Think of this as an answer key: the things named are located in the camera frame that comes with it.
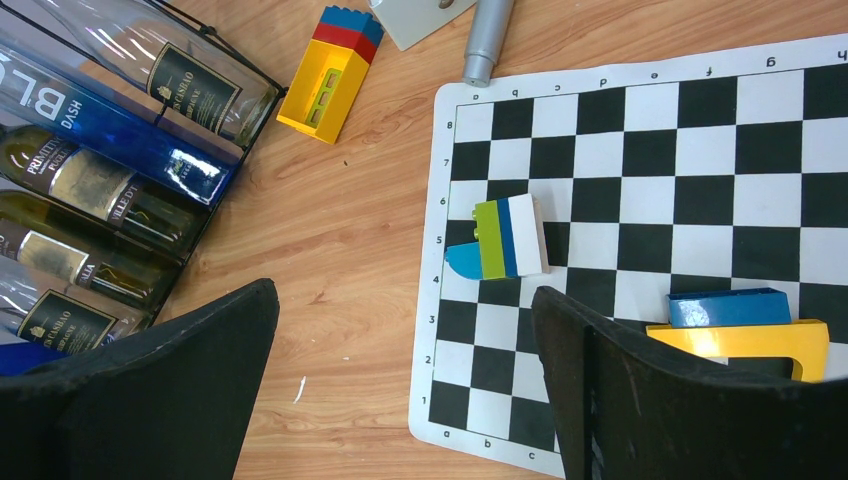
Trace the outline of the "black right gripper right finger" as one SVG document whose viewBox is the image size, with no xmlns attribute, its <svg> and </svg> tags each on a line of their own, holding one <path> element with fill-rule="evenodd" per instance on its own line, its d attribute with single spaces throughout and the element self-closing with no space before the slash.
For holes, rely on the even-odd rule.
<svg viewBox="0 0 848 480">
<path fill-rule="evenodd" d="M 843 479 L 847 383 L 737 370 L 543 286 L 532 324 L 569 479 Z"/>
</svg>

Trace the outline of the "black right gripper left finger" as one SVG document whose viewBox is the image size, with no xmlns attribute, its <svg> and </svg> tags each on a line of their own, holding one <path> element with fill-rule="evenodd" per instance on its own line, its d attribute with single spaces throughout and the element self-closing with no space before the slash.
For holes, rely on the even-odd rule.
<svg viewBox="0 0 848 480">
<path fill-rule="evenodd" d="M 230 479 L 279 317 L 255 280 L 1 381 L 5 479 Z"/>
</svg>

